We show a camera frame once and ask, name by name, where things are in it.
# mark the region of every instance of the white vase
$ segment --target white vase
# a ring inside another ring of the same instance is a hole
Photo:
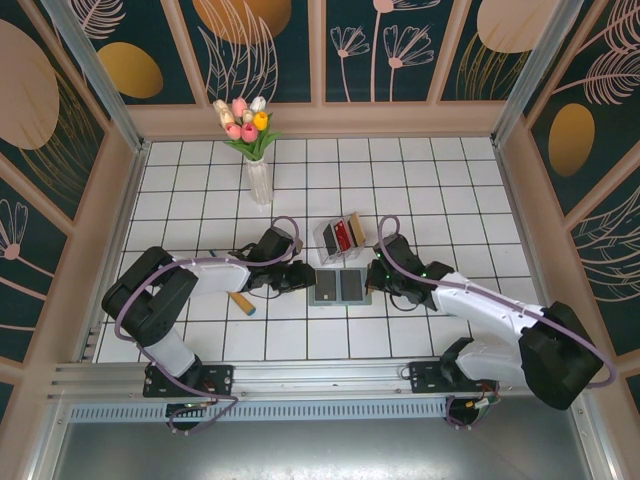
[[[258,161],[245,160],[245,171],[251,185],[251,196],[258,205],[269,205],[273,201],[271,169],[264,158]]]

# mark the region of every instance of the tulip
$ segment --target tulip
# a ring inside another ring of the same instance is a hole
[[[258,139],[258,130],[253,123],[242,125],[242,139],[247,142],[255,142]]]
[[[243,123],[253,122],[253,112],[248,108],[242,112],[242,122]]]
[[[227,136],[231,140],[238,140],[242,137],[242,128],[237,123],[227,123],[224,127],[224,131],[227,132]]]
[[[258,130],[264,130],[265,128],[267,128],[267,125],[269,125],[269,115],[264,112],[256,113],[253,116],[253,124]]]
[[[226,128],[226,126],[230,123],[236,123],[236,120],[235,118],[233,118],[231,112],[229,110],[223,110],[222,112],[220,112],[220,124],[222,125],[222,127]]]
[[[229,112],[229,105],[227,105],[224,100],[216,100],[215,102],[213,102],[213,108],[215,109],[216,113],[218,115],[220,115],[222,112],[227,111]]]
[[[247,102],[245,102],[242,97],[234,98],[233,102],[231,102],[231,111],[236,118],[242,118],[242,112],[247,108]]]
[[[264,97],[256,97],[256,98],[254,98],[253,102],[251,102],[251,106],[249,107],[249,109],[253,113],[261,112],[265,108],[267,108],[267,101],[264,99]]]

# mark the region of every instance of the white tile floor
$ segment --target white tile floor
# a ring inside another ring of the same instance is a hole
[[[153,245],[183,257],[224,253],[257,241],[278,215],[295,217],[306,247],[301,258],[317,267],[309,232],[357,211],[369,247],[347,266],[373,259],[377,221],[395,214],[424,263],[439,260],[483,286],[537,302],[487,138],[278,140],[266,158],[275,198],[265,208],[251,199],[240,154],[223,142],[154,143],[120,272]],[[464,319],[422,307],[404,312],[381,293],[371,306],[348,308],[309,307],[305,291],[247,298],[257,309],[252,317],[224,293],[194,297],[176,328],[203,360],[230,362],[432,356],[470,333]],[[97,352],[97,362],[139,360],[115,338],[111,319]]]

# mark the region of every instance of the pink tulip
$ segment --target pink tulip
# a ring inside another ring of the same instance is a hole
[[[238,140],[242,137],[242,128],[240,128],[240,125],[236,125],[235,123],[227,123],[224,127],[224,131],[227,132],[227,136],[231,140]]]
[[[244,98],[238,97],[231,102],[231,111],[236,118],[242,118],[242,112],[247,108],[247,102],[244,101]]]
[[[255,142],[258,139],[258,129],[253,123],[245,123],[242,126],[242,139],[247,142]]]

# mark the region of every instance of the gray floor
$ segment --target gray floor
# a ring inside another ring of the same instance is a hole
[[[508,398],[484,423],[442,419],[228,422],[194,437],[161,424],[71,425],[57,480],[589,479],[568,413]]]

